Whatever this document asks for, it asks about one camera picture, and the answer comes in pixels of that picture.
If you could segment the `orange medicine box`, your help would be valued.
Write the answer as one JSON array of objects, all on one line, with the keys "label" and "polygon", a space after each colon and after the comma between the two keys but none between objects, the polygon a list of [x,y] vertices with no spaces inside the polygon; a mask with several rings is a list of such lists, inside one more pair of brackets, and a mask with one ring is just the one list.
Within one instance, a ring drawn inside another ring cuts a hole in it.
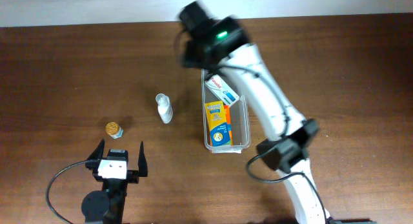
[{"label": "orange medicine box", "polygon": [[224,105],[224,110],[225,110],[225,115],[226,115],[228,134],[230,136],[230,144],[233,145],[232,125],[231,125],[231,118],[230,118],[230,106]]}]

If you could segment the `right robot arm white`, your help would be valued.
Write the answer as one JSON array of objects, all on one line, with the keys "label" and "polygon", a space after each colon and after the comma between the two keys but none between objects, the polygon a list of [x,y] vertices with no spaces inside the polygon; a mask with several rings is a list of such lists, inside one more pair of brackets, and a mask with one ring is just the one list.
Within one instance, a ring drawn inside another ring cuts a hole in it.
[{"label": "right robot arm white", "polygon": [[260,159],[279,174],[273,183],[284,183],[298,223],[331,221],[314,183],[307,150],[319,130],[316,120],[307,119],[284,95],[237,19],[214,19],[199,1],[186,5],[177,17],[190,36],[182,66],[204,69],[210,77],[227,77],[248,99],[263,128],[267,138],[257,145],[257,155],[246,167]]}]

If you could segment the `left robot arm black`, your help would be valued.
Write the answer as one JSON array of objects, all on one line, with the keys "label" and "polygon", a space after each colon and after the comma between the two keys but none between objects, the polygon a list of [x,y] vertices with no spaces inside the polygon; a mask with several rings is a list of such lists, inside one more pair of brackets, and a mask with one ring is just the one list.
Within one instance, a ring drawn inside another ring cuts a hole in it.
[{"label": "left robot arm black", "polygon": [[105,141],[86,159],[85,167],[92,171],[96,181],[102,183],[101,190],[85,196],[81,211],[85,223],[121,224],[129,184],[138,184],[140,178],[148,176],[144,144],[139,146],[138,169],[128,168],[128,151],[111,149],[104,156]]}]

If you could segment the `white green medicine box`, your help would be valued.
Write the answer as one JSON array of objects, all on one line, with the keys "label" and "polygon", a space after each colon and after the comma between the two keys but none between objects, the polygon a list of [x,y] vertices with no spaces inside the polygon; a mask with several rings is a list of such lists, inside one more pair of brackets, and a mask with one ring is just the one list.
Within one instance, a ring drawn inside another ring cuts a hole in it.
[{"label": "white green medicine box", "polygon": [[206,87],[225,105],[232,106],[239,101],[239,95],[219,75],[205,81]]}]

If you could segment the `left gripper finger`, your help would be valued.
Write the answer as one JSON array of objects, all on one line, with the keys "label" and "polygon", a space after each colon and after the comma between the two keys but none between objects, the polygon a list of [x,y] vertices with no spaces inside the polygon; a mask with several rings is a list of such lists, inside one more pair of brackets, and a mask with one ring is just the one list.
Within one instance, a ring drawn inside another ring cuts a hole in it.
[{"label": "left gripper finger", "polygon": [[140,147],[139,147],[139,156],[138,156],[137,165],[138,165],[139,177],[147,177],[148,176],[148,165],[146,161],[143,142],[141,142]]},{"label": "left gripper finger", "polygon": [[103,152],[105,148],[105,140],[102,139],[96,149],[88,156],[87,160],[98,160],[103,157]]}]

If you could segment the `yellow medicine box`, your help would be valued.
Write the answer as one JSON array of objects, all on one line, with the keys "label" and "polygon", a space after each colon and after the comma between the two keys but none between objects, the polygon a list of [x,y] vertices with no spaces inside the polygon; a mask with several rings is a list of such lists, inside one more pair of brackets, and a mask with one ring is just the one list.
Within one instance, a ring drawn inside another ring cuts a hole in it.
[{"label": "yellow medicine box", "polygon": [[213,147],[231,146],[227,121],[222,101],[205,103],[205,114]]}]

